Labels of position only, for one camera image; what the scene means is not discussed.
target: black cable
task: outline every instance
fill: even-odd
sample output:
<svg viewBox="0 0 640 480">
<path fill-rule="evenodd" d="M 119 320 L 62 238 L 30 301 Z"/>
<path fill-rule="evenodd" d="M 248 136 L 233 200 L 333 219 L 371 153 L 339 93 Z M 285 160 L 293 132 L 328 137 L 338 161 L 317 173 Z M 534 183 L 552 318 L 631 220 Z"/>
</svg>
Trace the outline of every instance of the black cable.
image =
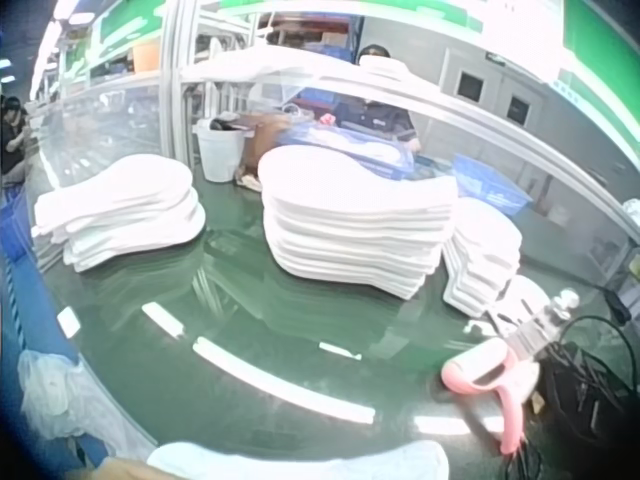
<svg viewBox="0 0 640 480">
<path fill-rule="evenodd" d="M 611 369 L 601 359 L 586 352 L 584 352 L 584 354 L 587 356 L 585 357 L 586 359 L 583 369 L 580 365 L 577 365 L 574 359 L 570 357 L 569 353 L 562 348 L 562 344 L 564 343 L 569 330 L 571 330 L 577 323 L 583 322 L 584 320 L 595 320 L 604 323 L 610 326 L 620 336 L 627 348 L 627 351 L 629 352 L 629 358 L 631 361 L 631 386 L 629 387 L 629 390 L 632 395 L 637 396 L 638 371 L 636 356 L 633 348 L 631 347 L 631 344 L 629 343 L 629 340 L 627 339 L 624 332 L 622 332 L 622 330 L 617 325 L 604 317 L 598 315 L 583 315 L 573 319 L 566 326 L 564 326 L 557 342 L 549 345 L 546 351 L 557 361 L 570 367 L 581 382 L 598 389 L 603 393 L 603 395 L 606 396 L 606 398 L 611 402 L 612 405 L 614 405 L 619 410 L 623 410 L 624 407 L 620 405 L 616 393 L 612 391 L 609 382 L 606 380 L 606 378 L 614 376 Z M 603 371 L 596 371 L 589 364 L 589 361 L 587 361 L 587 359 L 597 364 Z M 513 478 L 517 478 L 520 480 L 538 480 L 541 474 L 542 456 L 532 444 L 526 441 L 523 442 L 522 446 L 516 453 L 510 455 L 505 461 L 505 480 L 512 480 Z"/>
<path fill-rule="evenodd" d="M 627 336 L 624 334 L 624 332 L 620 329 L 620 327 L 618 327 L 616 324 L 614 324 L 611 320 L 608 320 L 604 317 L 601 317 L 599 315 L 582 315 L 581 317 L 575 318 L 573 320 L 571 320 L 563 329 L 562 332 L 560 333 L 560 336 L 558 337 L 558 341 L 557 343 L 559 345 L 562 345 L 564 342 L 565 337 L 567 336 L 567 332 L 569 330 L 571 330 L 571 328 L 573 328 L 577 323 L 582 322 L 583 320 L 596 320 L 599 322 L 602 322 L 608 326 L 610 326 L 611 328 L 613 328 L 615 330 L 615 332 L 618 334 L 618 336 L 620 336 L 620 338 L 622 339 L 622 341 L 624 342 L 625 346 L 627 347 L 627 351 L 629 352 L 629 358 L 631 359 L 631 390 L 633 391 L 634 395 L 637 395 L 638 393 L 638 365 L 636 363 L 636 356 L 635 353 L 633 352 L 633 347 L 631 347 L 631 343 L 629 343 L 629 339 L 627 338 Z"/>
</svg>

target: worker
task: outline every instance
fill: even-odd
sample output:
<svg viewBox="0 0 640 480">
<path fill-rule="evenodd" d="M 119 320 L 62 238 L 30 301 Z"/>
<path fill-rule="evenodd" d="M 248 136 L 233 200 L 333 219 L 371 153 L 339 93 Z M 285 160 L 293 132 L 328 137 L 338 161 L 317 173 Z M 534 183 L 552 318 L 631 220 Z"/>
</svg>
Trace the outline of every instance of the worker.
<svg viewBox="0 0 640 480">
<path fill-rule="evenodd" d="M 0 171 L 3 185 L 20 185 L 25 179 L 24 145 L 29 136 L 20 100 L 9 97 L 2 105 L 2 153 Z"/>
<path fill-rule="evenodd" d="M 358 64 L 365 55 L 391 58 L 389 51 L 380 45 L 369 45 L 363 48 L 358 55 Z M 378 135 L 387 140 L 404 142 L 413 153 L 419 152 L 422 148 L 409 112 L 392 105 L 342 96 L 333 112 L 323 115 L 319 121 L 324 125 L 337 125 Z"/>
</svg>

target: window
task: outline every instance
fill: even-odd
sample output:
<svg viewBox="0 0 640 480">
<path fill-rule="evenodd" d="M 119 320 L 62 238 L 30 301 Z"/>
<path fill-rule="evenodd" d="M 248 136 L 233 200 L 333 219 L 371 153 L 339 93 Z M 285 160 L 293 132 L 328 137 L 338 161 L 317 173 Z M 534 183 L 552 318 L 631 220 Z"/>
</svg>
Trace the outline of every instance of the window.
<svg viewBox="0 0 640 480">
<path fill-rule="evenodd" d="M 483 85 L 484 82 L 481 79 L 462 72 L 460 83 L 458 84 L 458 95 L 478 103 L 480 101 L 480 95 L 482 94 Z"/>
<path fill-rule="evenodd" d="M 507 118 L 524 127 L 529 114 L 529 104 L 518 97 L 511 97 Z"/>
</svg>

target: stack of insoles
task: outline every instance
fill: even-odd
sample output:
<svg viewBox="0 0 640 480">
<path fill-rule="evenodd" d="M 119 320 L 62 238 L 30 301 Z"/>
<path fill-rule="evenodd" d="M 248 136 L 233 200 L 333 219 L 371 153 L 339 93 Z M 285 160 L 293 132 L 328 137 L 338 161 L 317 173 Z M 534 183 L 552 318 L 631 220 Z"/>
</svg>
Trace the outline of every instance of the stack of insoles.
<svg viewBox="0 0 640 480">
<path fill-rule="evenodd" d="M 449 282 L 443 299 L 479 317 L 520 266 L 522 235 L 505 215 L 474 198 L 461 198 L 453 236 L 444 247 Z"/>
<path fill-rule="evenodd" d="M 293 275 L 409 299 L 453 230 L 453 177 L 388 180 L 345 154 L 301 145 L 269 151 L 258 173 L 267 242 Z"/>
<path fill-rule="evenodd" d="M 116 255 L 188 242 L 205 223 L 192 180 L 175 160 L 124 157 L 89 180 L 41 195 L 32 235 L 65 243 L 64 262 L 77 272 Z"/>
</svg>

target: white bucket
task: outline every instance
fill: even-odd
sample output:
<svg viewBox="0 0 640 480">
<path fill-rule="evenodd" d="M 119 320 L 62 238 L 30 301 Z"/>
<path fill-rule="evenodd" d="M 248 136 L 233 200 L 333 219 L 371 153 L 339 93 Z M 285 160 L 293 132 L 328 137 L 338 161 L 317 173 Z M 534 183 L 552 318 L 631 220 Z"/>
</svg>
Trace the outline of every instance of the white bucket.
<svg viewBox="0 0 640 480">
<path fill-rule="evenodd" d="M 204 178 L 216 183 L 233 180 L 233 174 L 242 160 L 245 132 L 198 127 L 197 134 Z"/>
</svg>

